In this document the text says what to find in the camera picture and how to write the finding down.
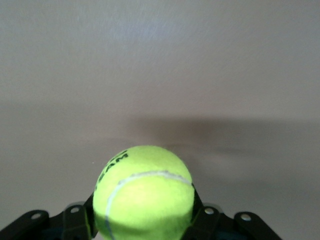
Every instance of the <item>tennis ball seam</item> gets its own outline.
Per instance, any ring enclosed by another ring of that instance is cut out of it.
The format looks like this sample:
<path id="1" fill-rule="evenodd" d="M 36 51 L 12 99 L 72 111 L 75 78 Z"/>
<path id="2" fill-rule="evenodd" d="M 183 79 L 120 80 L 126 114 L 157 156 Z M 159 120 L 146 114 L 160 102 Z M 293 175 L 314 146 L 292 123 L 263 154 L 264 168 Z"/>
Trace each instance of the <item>tennis ball seam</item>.
<path id="1" fill-rule="evenodd" d="M 109 215 L 110 215 L 110 211 L 111 211 L 112 202 L 113 202 L 114 198 L 116 197 L 118 191 L 124 185 L 126 185 L 127 183 L 129 183 L 131 181 L 134 181 L 134 180 L 137 180 L 140 178 L 144 178 L 144 177 L 153 177 L 153 176 L 162 176 L 167 179 L 177 180 L 177 181 L 180 181 L 184 184 L 192 186 L 192 182 L 190 182 L 188 179 L 184 178 L 181 175 L 171 173 L 169 171 L 144 171 L 144 172 L 134 173 L 134 174 L 130 175 L 129 177 L 120 180 L 106 201 L 105 224 L 106 224 L 106 227 L 109 231 L 109 234 L 110 234 L 112 240 L 116 240 L 116 238 L 113 235 L 113 232 L 112 232 L 112 229 L 110 226 Z"/>

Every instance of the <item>yellow-green tennis ball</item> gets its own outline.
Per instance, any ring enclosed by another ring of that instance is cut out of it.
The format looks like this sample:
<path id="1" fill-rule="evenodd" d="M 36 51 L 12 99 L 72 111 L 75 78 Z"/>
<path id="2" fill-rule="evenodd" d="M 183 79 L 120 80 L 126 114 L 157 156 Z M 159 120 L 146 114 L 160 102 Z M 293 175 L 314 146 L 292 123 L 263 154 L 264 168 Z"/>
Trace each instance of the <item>yellow-green tennis ball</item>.
<path id="1" fill-rule="evenodd" d="M 96 227 L 107 240 L 179 240 L 191 221 L 194 194 L 175 154 L 158 146 L 129 148 L 97 180 Z"/>

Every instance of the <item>gray surface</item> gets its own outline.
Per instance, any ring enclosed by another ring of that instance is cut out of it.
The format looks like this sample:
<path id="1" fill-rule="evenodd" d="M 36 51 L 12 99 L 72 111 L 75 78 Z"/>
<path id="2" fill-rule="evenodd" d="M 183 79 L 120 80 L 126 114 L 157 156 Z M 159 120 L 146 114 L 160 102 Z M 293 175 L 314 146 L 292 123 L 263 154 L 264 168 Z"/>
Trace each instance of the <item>gray surface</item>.
<path id="1" fill-rule="evenodd" d="M 154 144 L 203 201 L 318 240 L 319 39 L 317 1 L 0 1 L 0 228 Z"/>

